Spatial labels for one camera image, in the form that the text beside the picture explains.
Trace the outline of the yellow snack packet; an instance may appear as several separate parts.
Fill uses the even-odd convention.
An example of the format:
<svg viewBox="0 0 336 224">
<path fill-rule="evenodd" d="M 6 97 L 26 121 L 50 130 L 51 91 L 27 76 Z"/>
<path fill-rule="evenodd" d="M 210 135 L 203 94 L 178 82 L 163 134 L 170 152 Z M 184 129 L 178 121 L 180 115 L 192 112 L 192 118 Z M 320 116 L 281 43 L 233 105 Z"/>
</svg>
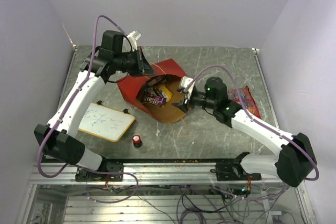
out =
<svg viewBox="0 0 336 224">
<path fill-rule="evenodd" d="M 171 101 L 171 99 L 173 98 L 173 93 L 163 84 L 160 84 L 158 86 L 155 87 L 157 92 L 163 97 L 165 98 L 166 102 Z"/>
</svg>

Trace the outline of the red paper bag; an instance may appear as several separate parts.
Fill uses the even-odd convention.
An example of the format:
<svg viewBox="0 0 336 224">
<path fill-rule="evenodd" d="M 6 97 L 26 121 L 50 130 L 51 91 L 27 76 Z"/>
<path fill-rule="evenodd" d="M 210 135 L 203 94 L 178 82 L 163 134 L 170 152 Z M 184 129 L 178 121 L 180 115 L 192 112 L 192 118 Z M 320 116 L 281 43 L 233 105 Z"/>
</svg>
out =
<svg viewBox="0 0 336 224">
<path fill-rule="evenodd" d="M 185 113 L 174 107 L 172 103 L 177 103 L 184 99 L 184 94 L 179 93 L 177 89 L 181 78 L 186 76 L 186 73 L 173 59 L 153 63 L 151 66 L 156 71 L 155 76 L 128 76 L 118 83 L 124 100 L 158 122 L 170 124 L 181 120 Z M 166 102 L 163 106 L 144 102 L 146 94 L 161 96 L 155 88 L 160 84 L 165 85 L 173 93 L 171 101 Z"/>
</svg>

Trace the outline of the purple M&M's packet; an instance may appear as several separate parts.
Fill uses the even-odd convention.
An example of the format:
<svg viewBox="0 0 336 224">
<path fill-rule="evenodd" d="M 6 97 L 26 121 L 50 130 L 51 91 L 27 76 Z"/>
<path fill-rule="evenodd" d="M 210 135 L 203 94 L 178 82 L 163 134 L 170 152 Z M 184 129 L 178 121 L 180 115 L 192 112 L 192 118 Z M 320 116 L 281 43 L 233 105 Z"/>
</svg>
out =
<svg viewBox="0 0 336 224">
<path fill-rule="evenodd" d="M 149 93 L 145 95 L 144 102 L 147 102 L 147 103 L 150 103 L 156 106 L 163 106 L 166 103 L 166 98 Z"/>
</svg>

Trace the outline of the red candy assortment bag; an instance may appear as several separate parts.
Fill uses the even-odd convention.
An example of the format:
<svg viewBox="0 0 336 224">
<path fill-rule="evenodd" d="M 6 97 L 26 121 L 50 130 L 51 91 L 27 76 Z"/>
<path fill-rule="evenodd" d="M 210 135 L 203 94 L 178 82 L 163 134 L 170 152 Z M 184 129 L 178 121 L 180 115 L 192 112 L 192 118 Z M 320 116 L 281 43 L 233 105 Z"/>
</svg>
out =
<svg viewBox="0 0 336 224">
<path fill-rule="evenodd" d="M 239 88 L 238 91 L 239 91 L 240 97 L 241 97 L 245 107 L 248 109 L 248 111 L 250 113 L 252 113 L 254 116 L 261 119 L 259 109 L 257 107 L 257 104 L 256 104 L 253 96 L 251 95 L 249 87 L 244 86 L 242 88 Z M 229 89 L 227 91 L 227 94 L 228 94 L 228 98 L 230 100 L 233 100 L 237 103 L 240 103 L 240 100 L 238 98 L 238 92 L 237 92 L 236 89 Z"/>
</svg>

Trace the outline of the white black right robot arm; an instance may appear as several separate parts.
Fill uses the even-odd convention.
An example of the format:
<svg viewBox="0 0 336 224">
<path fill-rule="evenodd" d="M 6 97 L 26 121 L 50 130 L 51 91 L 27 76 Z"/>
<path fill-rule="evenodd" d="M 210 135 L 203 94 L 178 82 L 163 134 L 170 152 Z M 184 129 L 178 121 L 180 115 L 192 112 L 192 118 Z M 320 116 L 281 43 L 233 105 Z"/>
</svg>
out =
<svg viewBox="0 0 336 224">
<path fill-rule="evenodd" d="M 254 116 L 241 104 L 229 99 L 227 86 L 219 77 L 206 81 L 205 91 L 194 87 L 194 79 L 183 77 L 178 92 L 183 100 L 173 105 L 184 113 L 194 107 L 211 110 L 221 124 L 239 130 L 271 150 L 271 155 L 239 154 L 232 161 L 231 172 L 236 179 L 251 174 L 276 176 L 291 187 L 298 187 L 317 168 L 317 161 L 309 138 L 298 133 L 282 131 Z"/>
</svg>

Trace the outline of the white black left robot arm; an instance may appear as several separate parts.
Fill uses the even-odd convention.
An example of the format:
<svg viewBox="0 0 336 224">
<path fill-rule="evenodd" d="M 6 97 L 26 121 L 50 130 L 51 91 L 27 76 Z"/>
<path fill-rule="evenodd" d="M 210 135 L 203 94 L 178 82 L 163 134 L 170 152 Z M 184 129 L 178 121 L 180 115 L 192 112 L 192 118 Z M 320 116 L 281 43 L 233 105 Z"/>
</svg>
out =
<svg viewBox="0 0 336 224">
<path fill-rule="evenodd" d="M 76 84 L 59 110 L 48 123 L 35 127 L 38 162 L 43 155 L 48 155 L 68 165 L 88 169 L 94 180 L 106 177 L 107 167 L 102 164 L 102 156 L 87 149 L 76 135 L 91 101 L 112 75 L 118 71 L 132 77 L 155 74 L 137 44 L 140 37 L 139 31 L 127 36 L 113 30 L 103 33 L 101 45 L 94 47 L 91 56 L 83 61 Z"/>
</svg>

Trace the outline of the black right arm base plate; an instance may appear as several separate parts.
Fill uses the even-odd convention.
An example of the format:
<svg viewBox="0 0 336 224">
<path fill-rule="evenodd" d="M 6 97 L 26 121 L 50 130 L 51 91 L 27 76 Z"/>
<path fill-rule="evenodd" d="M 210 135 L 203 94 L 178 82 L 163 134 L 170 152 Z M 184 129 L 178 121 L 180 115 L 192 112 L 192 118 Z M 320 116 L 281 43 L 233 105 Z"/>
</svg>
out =
<svg viewBox="0 0 336 224">
<path fill-rule="evenodd" d="M 215 168 L 211 168 L 210 172 L 216 175 L 218 181 L 234 181 L 234 180 L 261 180 L 259 173 L 248 174 L 233 159 L 225 159 L 220 163 L 216 163 Z"/>
</svg>

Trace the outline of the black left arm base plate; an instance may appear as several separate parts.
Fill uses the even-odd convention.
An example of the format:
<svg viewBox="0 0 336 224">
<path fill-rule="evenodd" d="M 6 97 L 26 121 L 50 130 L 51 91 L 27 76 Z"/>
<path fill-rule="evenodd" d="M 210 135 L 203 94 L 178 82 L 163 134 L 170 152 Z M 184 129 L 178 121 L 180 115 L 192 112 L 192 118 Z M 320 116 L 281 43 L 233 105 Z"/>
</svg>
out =
<svg viewBox="0 0 336 224">
<path fill-rule="evenodd" d="M 107 179 L 112 182 L 123 180 L 124 166 L 122 163 L 107 161 L 97 171 L 90 172 L 87 168 L 77 169 L 75 181 L 77 182 L 102 182 Z"/>
</svg>

